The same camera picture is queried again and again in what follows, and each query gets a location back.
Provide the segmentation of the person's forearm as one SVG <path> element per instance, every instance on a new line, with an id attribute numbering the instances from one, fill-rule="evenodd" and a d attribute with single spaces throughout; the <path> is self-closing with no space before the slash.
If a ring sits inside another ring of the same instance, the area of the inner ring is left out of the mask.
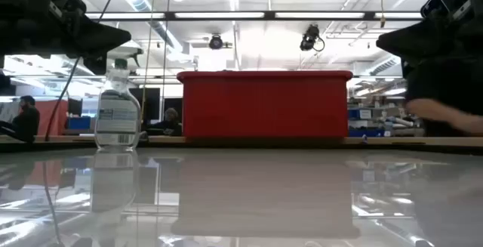
<path id="1" fill-rule="evenodd" d="M 465 113 L 436 100 L 411 100 L 406 103 L 406 109 L 421 119 L 444 122 L 468 134 L 483 134 L 483 116 Z"/>

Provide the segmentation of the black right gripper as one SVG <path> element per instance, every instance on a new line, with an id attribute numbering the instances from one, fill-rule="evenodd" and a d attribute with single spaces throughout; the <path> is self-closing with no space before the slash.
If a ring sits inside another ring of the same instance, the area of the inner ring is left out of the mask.
<path id="1" fill-rule="evenodd" d="M 483 0 L 427 0 L 421 7 L 423 21 L 379 36 L 376 46 L 401 60 L 403 78 L 417 75 L 419 58 L 466 52 L 483 37 Z"/>

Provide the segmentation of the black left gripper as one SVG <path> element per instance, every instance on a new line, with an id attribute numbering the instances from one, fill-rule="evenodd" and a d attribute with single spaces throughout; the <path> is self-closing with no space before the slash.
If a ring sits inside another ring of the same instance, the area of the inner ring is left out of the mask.
<path id="1" fill-rule="evenodd" d="M 131 40 L 123 29 L 87 20 L 82 0 L 0 0 L 0 55 L 81 52 L 93 74 L 105 74 L 107 52 Z"/>

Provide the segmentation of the blue storage bin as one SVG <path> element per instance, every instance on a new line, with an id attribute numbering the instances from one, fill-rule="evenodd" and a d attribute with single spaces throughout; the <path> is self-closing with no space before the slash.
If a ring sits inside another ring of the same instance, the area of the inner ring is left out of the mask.
<path id="1" fill-rule="evenodd" d="M 379 128 L 349 129 L 349 137 L 383 137 L 384 134 L 385 130 Z"/>
<path id="2" fill-rule="evenodd" d="M 372 120 L 372 110 L 371 109 L 349 109 L 348 110 L 349 120 Z"/>
<path id="3" fill-rule="evenodd" d="M 70 130 L 88 130 L 91 128 L 91 117 L 70 117 L 67 119 L 67 129 Z"/>

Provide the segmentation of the red plastic bin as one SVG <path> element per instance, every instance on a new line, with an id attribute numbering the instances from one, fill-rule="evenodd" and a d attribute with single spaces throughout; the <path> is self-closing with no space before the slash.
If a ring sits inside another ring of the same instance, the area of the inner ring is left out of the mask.
<path id="1" fill-rule="evenodd" d="M 340 138 L 350 71 L 181 72 L 187 138 Z"/>

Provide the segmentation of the black monitor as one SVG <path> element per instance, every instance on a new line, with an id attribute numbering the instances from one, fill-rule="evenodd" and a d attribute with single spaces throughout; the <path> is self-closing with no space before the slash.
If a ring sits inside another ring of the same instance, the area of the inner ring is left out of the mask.
<path id="1" fill-rule="evenodd" d="M 70 116 L 81 116 L 82 104 L 83 104 L 83 100 L 76 100 L 70 97 L 68 99 L 68 114 Z"/>
<path id="2" fill-rule="evenodd" d="M 159 88 L 130 88 L 129 91 L 141 105 L 144 123 L 159 119 L 161 97 Z"/>

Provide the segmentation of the overhead light bar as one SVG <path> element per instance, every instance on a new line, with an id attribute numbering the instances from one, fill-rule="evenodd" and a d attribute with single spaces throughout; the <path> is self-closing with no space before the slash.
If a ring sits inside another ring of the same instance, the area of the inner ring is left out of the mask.
<path id="1" fill-rule="evenodd" d="M 154 12 L 90 12 L 86 16 L 101 21 L 418 21 L 417 11 L 154 11 Z"/>

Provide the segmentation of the clear spray bottle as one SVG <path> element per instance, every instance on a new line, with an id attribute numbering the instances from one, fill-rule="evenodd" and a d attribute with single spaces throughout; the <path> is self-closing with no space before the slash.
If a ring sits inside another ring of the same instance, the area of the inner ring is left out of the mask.
<path id="1" fill-rule="evenodd" d="M 129 90 L 128 62 L 116 58 L 100 90 L 94 137 L 100 150 L 133 150 L 140 132 L 140 104 Z"/>

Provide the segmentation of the person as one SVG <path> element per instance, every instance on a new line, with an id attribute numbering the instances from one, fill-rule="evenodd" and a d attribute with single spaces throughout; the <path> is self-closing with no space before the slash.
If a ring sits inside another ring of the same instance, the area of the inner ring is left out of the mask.
<path id="1" fill-rule="evenodd" d="M 178 112 L 174 108 L 168 108 L 164 113 L 164 119 L 161 122 L 149 125 L 146 132 L 153 136 L 180 137 L 183 131 Z"/>
<path id="2" fill-rule="evenodd" d="M 35 107 L 35 99 L 30 95 L 20 98 L 21 111 L 12 122 L 0 121 L 0 134 L 26 143 L 33 143 L 38 134 L 40 112 Z"/>
<path id="3" fill-rule="evenodd" d="M 431 99 L 465 113 L 483 116 L 483 63 L 475 60 L 428 62 L 419 65 L 417 71 L 416 76 L 407 78 L 405 108 L 408 101 Z M 459 131 L 444 122 L 421 120 L 427 137 L 483 137 L 483 134 Z"/>

